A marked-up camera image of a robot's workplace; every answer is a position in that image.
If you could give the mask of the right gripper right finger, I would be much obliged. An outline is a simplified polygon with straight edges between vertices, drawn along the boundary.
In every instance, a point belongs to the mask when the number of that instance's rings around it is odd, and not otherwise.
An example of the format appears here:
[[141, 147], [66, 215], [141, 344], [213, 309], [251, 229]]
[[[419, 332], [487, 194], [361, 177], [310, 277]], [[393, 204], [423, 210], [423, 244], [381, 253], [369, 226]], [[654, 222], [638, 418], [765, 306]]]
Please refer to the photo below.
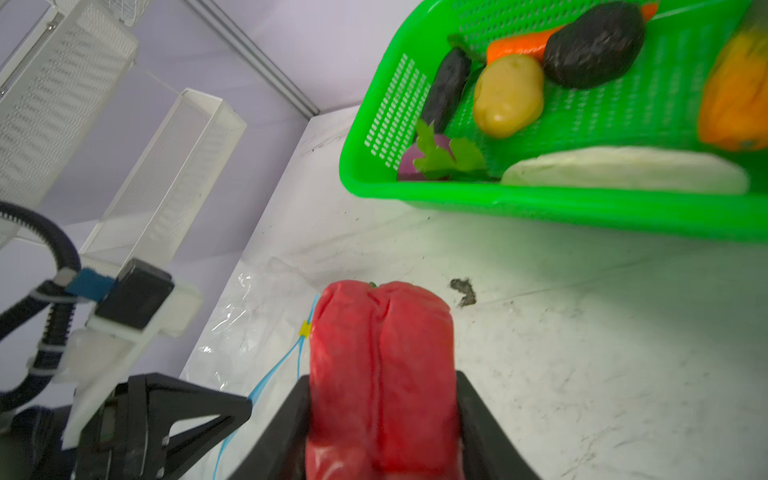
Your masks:
[[496, 421], [469, 378], [456, 371], [461, 468], [467, 480], [539, 480]]

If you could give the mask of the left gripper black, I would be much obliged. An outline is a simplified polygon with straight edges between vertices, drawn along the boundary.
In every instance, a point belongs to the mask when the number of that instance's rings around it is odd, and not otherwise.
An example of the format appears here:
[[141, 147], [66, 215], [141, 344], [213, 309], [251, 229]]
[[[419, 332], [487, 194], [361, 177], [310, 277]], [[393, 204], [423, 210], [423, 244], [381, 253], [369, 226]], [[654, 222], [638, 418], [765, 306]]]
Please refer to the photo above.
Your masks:
[[76, 479], [179, 479], [250, 418], [252, 403], [161, 374], [133, 376], [88, 421], [77, 457], [62, 448], [70, 410], [16, 413], [1, 428], [1, 478], [69, 480], [74, 470]]

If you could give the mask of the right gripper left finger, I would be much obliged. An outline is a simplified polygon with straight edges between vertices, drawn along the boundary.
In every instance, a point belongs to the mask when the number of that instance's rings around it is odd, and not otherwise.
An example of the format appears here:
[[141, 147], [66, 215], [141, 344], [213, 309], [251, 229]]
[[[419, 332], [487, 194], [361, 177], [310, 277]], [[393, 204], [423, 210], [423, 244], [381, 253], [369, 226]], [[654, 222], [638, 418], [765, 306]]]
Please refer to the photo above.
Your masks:
[[232, 480], [305, 480], [310, 424], [309, 376], [299, 378]]

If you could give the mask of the clear zip top bag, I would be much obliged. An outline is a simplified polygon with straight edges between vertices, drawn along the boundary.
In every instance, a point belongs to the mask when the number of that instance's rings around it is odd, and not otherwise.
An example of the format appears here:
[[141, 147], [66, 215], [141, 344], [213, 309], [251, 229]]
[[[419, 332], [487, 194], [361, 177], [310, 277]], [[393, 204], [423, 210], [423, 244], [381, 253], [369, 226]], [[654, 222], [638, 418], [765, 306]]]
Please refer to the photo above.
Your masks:
[[252, 413], [186, 478], [230, 478], [299, 377], [308, 374], [309, 340], [301, 330], [318, 298], [299, 270], [275, 257], [238, 263], [181, 377], [248, 398]]

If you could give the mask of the red toy pepper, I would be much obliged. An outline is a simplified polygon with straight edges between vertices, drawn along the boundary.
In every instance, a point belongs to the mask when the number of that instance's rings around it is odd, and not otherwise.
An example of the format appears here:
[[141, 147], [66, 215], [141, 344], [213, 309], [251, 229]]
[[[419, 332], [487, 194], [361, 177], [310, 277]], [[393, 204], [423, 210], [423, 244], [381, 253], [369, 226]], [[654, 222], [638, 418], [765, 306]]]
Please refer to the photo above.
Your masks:
[[450, 307], [404, 282], [329, 285], [312, 318], [309, 479], [461, 479]]

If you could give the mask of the black toy avocado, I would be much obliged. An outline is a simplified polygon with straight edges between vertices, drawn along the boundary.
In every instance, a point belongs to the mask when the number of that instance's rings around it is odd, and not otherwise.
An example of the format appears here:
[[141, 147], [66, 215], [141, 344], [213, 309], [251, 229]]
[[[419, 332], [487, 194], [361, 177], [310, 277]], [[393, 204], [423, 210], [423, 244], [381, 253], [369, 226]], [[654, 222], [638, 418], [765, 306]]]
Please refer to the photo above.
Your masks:
[[626, 74], [645, 42], [646, 20], [635, 3], [597, 5], [547, 41], [542, 67], [554, 83], [591, 89]]

